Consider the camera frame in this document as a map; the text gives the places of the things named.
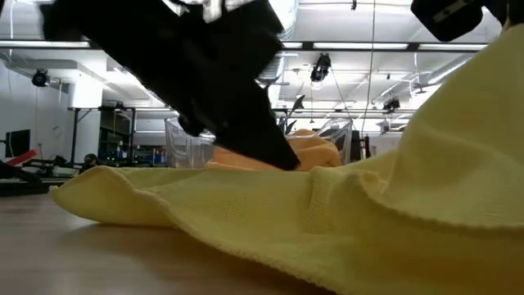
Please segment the black background equipment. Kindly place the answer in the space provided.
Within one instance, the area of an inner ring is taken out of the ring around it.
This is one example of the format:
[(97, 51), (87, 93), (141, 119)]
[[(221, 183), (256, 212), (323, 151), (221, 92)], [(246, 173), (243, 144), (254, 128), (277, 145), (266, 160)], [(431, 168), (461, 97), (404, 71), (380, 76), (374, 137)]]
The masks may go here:
[(64, 161), (28, 160), (19, 165), (0, 161), (0, 197), (46, 193), (79, 174), (80, 167)]

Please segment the black equipment stand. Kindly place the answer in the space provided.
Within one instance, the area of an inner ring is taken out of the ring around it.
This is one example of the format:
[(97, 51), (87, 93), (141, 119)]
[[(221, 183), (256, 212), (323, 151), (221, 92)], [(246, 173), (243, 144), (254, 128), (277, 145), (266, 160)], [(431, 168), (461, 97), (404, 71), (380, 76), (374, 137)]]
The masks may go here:
[(358, 130), (351, 131), (350, 162), (370, 158), (369, 136), (363, 136)]

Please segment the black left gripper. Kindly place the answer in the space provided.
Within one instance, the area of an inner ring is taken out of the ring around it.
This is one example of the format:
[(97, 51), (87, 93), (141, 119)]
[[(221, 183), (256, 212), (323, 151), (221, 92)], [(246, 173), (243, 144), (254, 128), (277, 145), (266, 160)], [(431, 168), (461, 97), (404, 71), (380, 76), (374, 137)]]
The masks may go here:
[(281, 170), (300, 160), (278, 128), (257, 79), (282, 49), (269, 0), (206, 20), (184, 0), (50, 0), (39, 6), (47, 41), (88, 41), (179, 114), (192, 135)]

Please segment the red background object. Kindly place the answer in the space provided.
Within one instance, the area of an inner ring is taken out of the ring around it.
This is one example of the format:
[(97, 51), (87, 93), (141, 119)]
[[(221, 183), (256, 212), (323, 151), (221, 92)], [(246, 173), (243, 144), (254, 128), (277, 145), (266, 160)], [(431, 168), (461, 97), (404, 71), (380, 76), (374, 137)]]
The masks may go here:
[(13, 157), (12, 159), (8, 160), (7, 164), (9, 166), (17, 166), (21, 163), (31, 160), (36, 155), (37, 155), (37, 152), (35, 150), (29, 150), (28, 152), (25, 152), (17, 157)]

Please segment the yellow microfiber towel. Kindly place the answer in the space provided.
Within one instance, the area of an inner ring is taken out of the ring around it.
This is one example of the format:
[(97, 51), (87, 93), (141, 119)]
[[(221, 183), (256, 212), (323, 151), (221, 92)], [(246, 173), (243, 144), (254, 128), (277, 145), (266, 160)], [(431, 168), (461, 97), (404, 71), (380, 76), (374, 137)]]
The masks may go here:
[(99, 166), (51, 195), (344, 295), (524, 295), (524, 24), (455, 71), (388, 153), (307, 172)]

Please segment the person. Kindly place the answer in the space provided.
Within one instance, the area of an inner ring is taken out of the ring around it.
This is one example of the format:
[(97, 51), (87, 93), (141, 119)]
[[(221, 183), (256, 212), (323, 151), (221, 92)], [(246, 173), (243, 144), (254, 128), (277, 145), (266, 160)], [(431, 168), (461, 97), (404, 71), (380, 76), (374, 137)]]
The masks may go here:
[(100, 166), (101, 165), (101, 162), (98, 160), (98, 157), (97, 155), (93, 154), (93, 153), (89, 153), (87, 154), (85, 157), (84, 157), (84, 162), (81, 166), (81, 169), (80, 169), (80, 174), (83, 174), (85, 171), (95, 167), (95, 166)]

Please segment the orange microfiber towel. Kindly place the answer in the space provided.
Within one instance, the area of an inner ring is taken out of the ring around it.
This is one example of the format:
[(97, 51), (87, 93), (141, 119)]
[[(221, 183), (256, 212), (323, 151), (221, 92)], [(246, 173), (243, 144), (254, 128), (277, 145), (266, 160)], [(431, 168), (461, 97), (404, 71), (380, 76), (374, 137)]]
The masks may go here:
[[(315, 166), (336, 167), (341, 165), (341, 156), (336, 145), (314, 135), (312, 130), (299, 129), (292, 137), (288, 137), (287, 141), (300, 160), (298, 171), (309, 171)], [(277, 167), (244, 157), (221, 147), (214, 148), (213, 157), (206, 163), (205, 168), (221, 170), (278, 170)]]

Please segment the clear plastic bin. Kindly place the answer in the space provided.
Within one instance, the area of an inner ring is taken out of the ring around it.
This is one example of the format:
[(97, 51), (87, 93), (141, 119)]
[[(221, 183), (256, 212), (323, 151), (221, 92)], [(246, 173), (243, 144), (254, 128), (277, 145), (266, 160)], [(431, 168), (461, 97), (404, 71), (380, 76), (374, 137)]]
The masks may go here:
[[(331, 119), (319, 130), (314, 131), (327, 141), (334, 143), (341, 156), (341, 166), (350, 162), (350, 141), (353, 124), (347, 119)], [(215, 137), (204, 133), (199, 137), (186, 134), (176, 119), (165, 121), (167, 158), (169, 165), (182, 169), (202, 169), (213, 157)]]

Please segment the black overhead frame beam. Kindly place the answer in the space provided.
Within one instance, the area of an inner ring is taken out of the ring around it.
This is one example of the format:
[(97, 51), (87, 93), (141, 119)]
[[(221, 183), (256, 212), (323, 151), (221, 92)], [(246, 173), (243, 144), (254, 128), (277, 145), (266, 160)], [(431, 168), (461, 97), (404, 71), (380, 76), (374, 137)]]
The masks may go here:
[[(282, 49), (292, 52), (455, 52), (474, 53), (487, 43), (366, 43), (366, 42), (284, 42)], [(66, 42), (25, 39), (0, 39), (0, 48), (19, 49), (95, 49), (91, 41)]]

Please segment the green potted plant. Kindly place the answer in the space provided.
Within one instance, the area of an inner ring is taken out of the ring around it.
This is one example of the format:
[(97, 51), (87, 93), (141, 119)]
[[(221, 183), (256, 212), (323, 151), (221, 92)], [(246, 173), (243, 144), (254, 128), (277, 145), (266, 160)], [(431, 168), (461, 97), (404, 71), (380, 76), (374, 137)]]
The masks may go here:
[(285, 109), (284, 116), (280, 116), (278, 118), (278, 128), (282, 131), (283, 134), (288, 135), (292, 131), (296, 123), (296, 120), (290, 121), (291, 116), (295, 113), (295, 111), (304, 108), (303, 106), (304, 99), (305, 99), (305, 95), (297, 96), (292, 108)]

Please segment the black computer monitor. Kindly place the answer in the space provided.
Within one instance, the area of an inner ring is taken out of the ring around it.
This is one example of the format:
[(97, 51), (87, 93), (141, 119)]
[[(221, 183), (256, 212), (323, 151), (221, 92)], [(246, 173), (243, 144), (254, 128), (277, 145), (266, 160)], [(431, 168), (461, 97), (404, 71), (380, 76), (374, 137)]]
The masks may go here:
[(6, 133), (5, 157), (18, 157), (30, 149), (30, 130), (24, 129)]

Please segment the black shelving rack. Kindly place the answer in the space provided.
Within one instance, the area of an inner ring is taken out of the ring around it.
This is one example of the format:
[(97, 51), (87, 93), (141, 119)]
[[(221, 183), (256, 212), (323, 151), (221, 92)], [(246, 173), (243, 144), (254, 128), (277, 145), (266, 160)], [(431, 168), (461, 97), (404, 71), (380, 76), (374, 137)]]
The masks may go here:
[(73, 113), (70, 161), (80, 164), (88, 154), (113, 166), (132, 164), (136, 107), (69, 107)]

